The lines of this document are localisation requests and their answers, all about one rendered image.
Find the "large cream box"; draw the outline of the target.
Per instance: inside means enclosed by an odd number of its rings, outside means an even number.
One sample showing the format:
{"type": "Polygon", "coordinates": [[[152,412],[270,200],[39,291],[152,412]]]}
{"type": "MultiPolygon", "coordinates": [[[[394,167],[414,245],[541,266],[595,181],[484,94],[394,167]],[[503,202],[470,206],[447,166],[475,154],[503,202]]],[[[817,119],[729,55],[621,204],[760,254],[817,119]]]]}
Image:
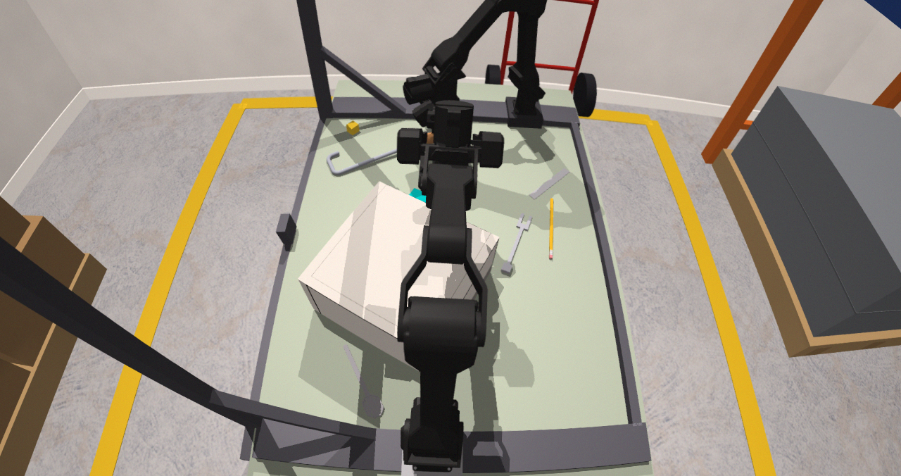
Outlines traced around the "large cream box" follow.
{"type": "MultiPolygon", "coordinates": [[[[401,282],[421,254],[430,214],[425,202],[379,182],[297,278],[315,311],[405,364],[397,342],[401,282]]],[[[467,228],[471,258],[486,280],[498,240],[467,228]]],[[[475,300],[477,291],[464,264],[426,262],[410,296],[475,300]]]]}

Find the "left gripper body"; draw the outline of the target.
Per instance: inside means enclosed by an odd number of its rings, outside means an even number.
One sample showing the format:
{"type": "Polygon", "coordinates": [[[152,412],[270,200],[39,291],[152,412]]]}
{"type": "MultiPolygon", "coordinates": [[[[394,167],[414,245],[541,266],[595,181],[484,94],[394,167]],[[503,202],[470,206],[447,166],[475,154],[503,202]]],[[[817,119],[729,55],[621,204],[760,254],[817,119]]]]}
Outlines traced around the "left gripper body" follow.
{"type": "MultiPolygon", "coordinates": [[[[437,101],[445,101],[445,100],[459,101],[460,98],[459,98],[459,96],[457,96],[457,95],[456,95],[454,98],[452,98],[452,99],[440,99],[440,98],[437,98],[437,97],[435,96],[432,100],[434,100],[434,103],[437,103],[437,101]]],[[[430,101],[430,100],[426,100],[426,101],[430,101]]],[[[422,101],[422,103],[420,103],[420,104],[426,103],[426,101],[422,101]]]]}

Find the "grey wrench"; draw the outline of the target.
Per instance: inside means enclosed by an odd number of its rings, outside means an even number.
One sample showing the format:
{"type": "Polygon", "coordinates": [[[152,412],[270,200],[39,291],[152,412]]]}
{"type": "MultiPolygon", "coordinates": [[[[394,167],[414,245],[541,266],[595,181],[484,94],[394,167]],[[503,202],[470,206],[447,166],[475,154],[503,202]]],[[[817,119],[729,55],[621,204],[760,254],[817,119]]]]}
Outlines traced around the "grey wrench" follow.
{"type": "Polygon", "coordinates": [[[503,267],[502,267],[501,270],[500,270],[500,271],[505,272],[505,273],[507,273],[507,274],[510,274],[510,270],[511,270],[511,268],[512,268],[512,265],[510,264],[510,262],[512,261],[512,257],[514,257],[515,249],[516,249],[516,247],[517,247],[517,245],[518,245],[518,242],[520,241],[520,237],[521,237],[521,235],[522,235],[522,230],[528,231],[528,228],[529,228],[529,226],[530,226],[530,222],[531,222],[531,219],[532,219],[532,216],[530,216],[529,219],[528,219],[528,221],[527,221],[527,224],[526,224],[526,225],[523,225],[523,224],[521,223],[521,222],[522,222],[522,217],[524,217],[524,214],[523,214],[523,213],[521,213],[520,219],[518,220],[518,223],[517,223],[517,225],[516,225],[516,227],[519,227],[519,228],[520,228],[520,231],[518,232],[518,235],[516,236],[516,241],[515,241],[515,243],[514,243],[514,247],[512,248],[512,251],[511,251],[511,253],[510,253],[510,255],[509,255],[508,261],[507,261],[507,262],[504,262],[504,265],[503,265],[503,267]]]}

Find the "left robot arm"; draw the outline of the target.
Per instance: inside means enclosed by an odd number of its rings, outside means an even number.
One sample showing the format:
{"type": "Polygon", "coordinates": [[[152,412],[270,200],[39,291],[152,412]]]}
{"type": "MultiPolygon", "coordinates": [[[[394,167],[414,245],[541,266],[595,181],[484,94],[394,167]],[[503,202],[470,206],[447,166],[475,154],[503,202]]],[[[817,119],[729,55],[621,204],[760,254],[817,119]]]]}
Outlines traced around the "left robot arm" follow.
{"type": "Polygon", "coordinates": [[[463,66],[477,40],[503,12],[518,14],[517,54],[514,66],[509,66],[508,78],[514,82],[518,93],[514,103],[516,115],[537,115],[535,104],[545,95],[538,87],[535,66],[538,18],[543,16],[547,0],[485,0],[469,20],[453,36],[444,40],[431,53],[422,68],[424,75],[410,76],[403,83],[403,96],[409,105],[418,105],[412,114],[421,127],[426,127],[427,111],[434,109],[432,100],[452,99],[457,94],[458,80],[465,78],[463,66]],[[437,74],[433,67],[440,72],[437,74]],[[435,89],[436,88],[436,89],[435,89]],[[435,90],[434,90],[435,89],[435,90]],[[531,111],[532,110],[532,111],[531,111]]]}

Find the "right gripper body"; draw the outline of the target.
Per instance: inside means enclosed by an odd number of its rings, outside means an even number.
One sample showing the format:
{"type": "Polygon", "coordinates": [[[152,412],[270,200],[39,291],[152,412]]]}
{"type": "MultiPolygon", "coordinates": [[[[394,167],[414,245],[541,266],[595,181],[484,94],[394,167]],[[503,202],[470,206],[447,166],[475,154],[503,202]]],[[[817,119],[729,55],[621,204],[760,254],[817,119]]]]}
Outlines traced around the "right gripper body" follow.
{"type": "MultiPolygon", "coordinates": [[[[482,132],[481,140],[471,140],[471,146],[479,148],[480,168],[499,168],[504,156],[504,135],[499,132],[482,132]]],[[[416,127],[402,127],[397,132],[397,161],[400,164],[419,165],[419,157],[424,156],[425,144],[421,144],[420,130],[416,127]],[[420,152],[421,151],[421,152],[420,152]]]]}

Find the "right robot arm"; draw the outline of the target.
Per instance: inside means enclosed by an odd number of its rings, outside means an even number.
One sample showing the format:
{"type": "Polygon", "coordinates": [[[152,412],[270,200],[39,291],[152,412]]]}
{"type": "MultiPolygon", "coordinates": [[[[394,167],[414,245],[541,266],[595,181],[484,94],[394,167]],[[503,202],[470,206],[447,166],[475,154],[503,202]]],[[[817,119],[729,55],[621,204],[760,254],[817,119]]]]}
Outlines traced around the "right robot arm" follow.
{"type": "Polygon", "coordinates": [[[454,100],[437,101],[427,111],[426,127],[432,129],[435,145],[426,144],[420,156],[418,187],[426,207],[432,205],[430,225],[424,225],[421,254],[401,282],[397,318],[397,342],[403,342],[405,361],[420,372],[421,420],[420,398],[415,398],[411,420],[406,418],[401,428],[403,465],[412,465],[414,472],[460,468],[464,422],[453,399],[456,377],[475,364],[477,347],[484,347],[486,340],[487,284],[471,258],[472,230],[466,221],[471,198],[477,195],[477,148],[470,146],[473,111],[473,104],[454,100]],[[408,299],[427,261],[464,264],[479,302],[408,299]]]}

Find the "grey spoon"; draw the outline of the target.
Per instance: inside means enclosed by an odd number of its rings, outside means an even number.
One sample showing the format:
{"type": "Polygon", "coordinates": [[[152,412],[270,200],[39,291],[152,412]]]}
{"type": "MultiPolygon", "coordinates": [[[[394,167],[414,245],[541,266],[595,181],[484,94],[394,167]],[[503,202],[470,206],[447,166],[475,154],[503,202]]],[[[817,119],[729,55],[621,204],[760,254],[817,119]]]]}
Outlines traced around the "grey spoon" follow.
{"type": "Polygon", "coordinates": [[[369,393],[369,389],[367,389],[367,387],[363,381],[363,376],[361,376],[360,371],[358,371],[358,367],[354,361],[354,358],[350,357],[349,359],[350,359],[350,363],[352,365],[352,369],[356,373],[358,382],[360,383],[360,386],[363,388],[363,391],[365,393],[365,398],[363,399],[363,408],[365,410],[365,413],[368,416],[371,416],[371,418],[378,418],[379,416],[381,416],[381,414],[384,411],[384,407],[381,404],[381,400],[379,399],[378,396],[369,393]],[[375,399],[373,399],[372,396],[375,399]],[[365,399],[367,400],[367,403],[365,403],[365,401],[366,401],[365,399]],[[381,410],[381,414],[380,414],[379,410],[381,410]],[[371,415],[371,414],[373,414],[373,415],[371,415]]]}

